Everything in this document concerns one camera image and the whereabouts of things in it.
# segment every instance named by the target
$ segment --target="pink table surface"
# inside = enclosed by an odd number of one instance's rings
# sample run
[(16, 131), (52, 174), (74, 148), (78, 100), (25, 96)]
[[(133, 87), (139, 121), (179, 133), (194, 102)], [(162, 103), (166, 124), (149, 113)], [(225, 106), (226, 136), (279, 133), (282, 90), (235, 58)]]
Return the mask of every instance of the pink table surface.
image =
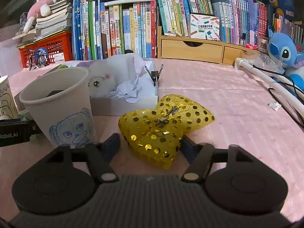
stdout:
[[(273, 111), (273, 102), (266, 85), (252, 75), (231, 66), (198, 61), (156, 59), (156, 66), (164, 64), (159, 82), (159, 96), (174, 93), (187, 96), (216, 117), (212, 124), (188, 134), (193, 141), (207, 142), (217, 148), (238, 144), (282, 175), (288, 183), (289, 193), (282, 214), (290, 221), (304, 215), (304, 134), (283, 110)], [(10, 77), (14, 95), (38, 75), (55, 65), (35, 71), (23, 70)], [(119, 117), (95, 116), (94, 123), (99, 141), (112, 133), (119, 133)], [(178, 174), (188, 163), (179, 152), (170, 170), (163, 170), (138, 159), (124, 140), (111, 162), (113, 169), (123, 174)], [(11, 187), (14, 180), (35, 162), (53, 150), (43, 135), (31, 142), (0, 148), (0, 216), (5, 220), (18, 214)], [(75, 167), (87, 171), (82, 163)], [(213, 170), (223, 167), (217, 165)]]

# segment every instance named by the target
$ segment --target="black device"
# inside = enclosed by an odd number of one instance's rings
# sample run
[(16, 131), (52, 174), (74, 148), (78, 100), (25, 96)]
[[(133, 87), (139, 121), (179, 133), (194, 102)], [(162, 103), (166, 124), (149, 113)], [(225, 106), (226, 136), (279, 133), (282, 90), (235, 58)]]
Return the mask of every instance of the black device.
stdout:
[[(287, 228), (280, 210), (285, 180), (237, 145), (216, 149), (184, 136), (181, 151), (192, 164), (176, 175), (118, 178), (109, 162), (118, 134), (81, 149), (60, 146), (13, 184), (20, 210), (6, 228), (208, 227)], [(91, 175), (73, 168), (86, 162)], [(210, 174), (214, 163), (226, 167)]]

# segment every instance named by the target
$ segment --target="black cable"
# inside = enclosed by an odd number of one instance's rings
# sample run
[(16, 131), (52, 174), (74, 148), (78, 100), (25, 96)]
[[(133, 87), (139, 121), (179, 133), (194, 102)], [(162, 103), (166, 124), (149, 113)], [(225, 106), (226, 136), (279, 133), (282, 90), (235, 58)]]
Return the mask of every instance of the black cable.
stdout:
[[(280, 76), (283, 76), (283, 77), (285, 77), (286, 79), (290, 80), (290, 81), (292, 82), (292, 85), (289, 84), (289, 83), (281, 82), (281, 81), (278, 82), (278, 83), (280, 83), (281, 85), (293, 87), (297, 99), (298, 99), (302, 104), (304, 104), (304, 100), (303, 100), (302, 98), (299, 97), (299, 95), (297, 94), (297, 90), (298, 90), (299, 92), (301, 92), (303, 95), (304, 95), (304, 92), (303, 92), (301, 89), (299, 89), (298, 87), (295, 86), (295, 83), (294, 83), (294, 81), (293, 81), (292, 78), (290, 78), (289, 76), (287, 76), (287, 75), (285, 75), (285, 74), (280, 74), (280, 73), (277, 73), (277, 72), (273, 72), (273, 71), (270, 71), (270, 70), (265, 70), (265, 69), (259, 68), (259, 67), (255, 66), (255, 65), (253, 65), (253, 67), (256, 68), (256, 69), (258, 69), (258, 70), (260, 70), (260, 71), (264, 71), (264, 72), (267, 72), (267, 73), (280, 75)], [(301, 114), (300, 114), (296, 109), (294, 109), (294, 111), (297, 113), (297, 115), (298, 115), (298, 117), (300, 118), (300, 120), (301, 120), (302, 123), (300, 123), (300, 122), (299, 122), (299, 121), (298, 121), (298, 120), (289, 112), (289, 110), (288, 110), (284, 105), (282, 105), (282, 103), (281, 103), (281, 102), (277, 99), (277, 97), (272, 93), (272, 90), (275, 90), (275, 89), (273, 89), (273, 88), (268, 88), (268, 92), (269, 92), (270, 95), (273, 97), (273, 99), (274, 99), (275, 101), (277, 101), (277, 102), (283, 107), (283, 109), (284, 109), (284, 110), (287, 112), (287, 114), (296, 122), (297, 125), (299, 125), (301, 128), (304, 128), (304, 118), (301, 116)]]

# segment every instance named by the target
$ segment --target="heart plush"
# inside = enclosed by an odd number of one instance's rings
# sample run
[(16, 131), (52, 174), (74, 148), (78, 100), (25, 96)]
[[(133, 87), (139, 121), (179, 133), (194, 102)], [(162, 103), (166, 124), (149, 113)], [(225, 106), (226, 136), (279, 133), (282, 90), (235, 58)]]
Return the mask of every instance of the heart plush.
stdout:
[(170, 94), (155, 109), (124, 114), (118, 127), (134, 153), (169, 169), (180, 148), (183, 134), (202, 128), (215, 117), (205, 107), (184, 96)]

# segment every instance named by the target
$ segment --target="stitch plush toy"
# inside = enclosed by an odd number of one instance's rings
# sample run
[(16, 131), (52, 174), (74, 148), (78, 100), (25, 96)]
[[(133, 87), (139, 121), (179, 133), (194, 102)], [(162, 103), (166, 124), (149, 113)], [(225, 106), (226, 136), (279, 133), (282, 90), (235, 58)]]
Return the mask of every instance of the stitch plush toy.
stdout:
[(275, 63), (282, 62), (285, 74), (292, 78), (295, 85), (304, 90), (304, 54), (297, 52), (297, 48), (292, 38), (284, 33), (268, 29), (269, 39), (267, 41), (267, 51), (270, 59)]

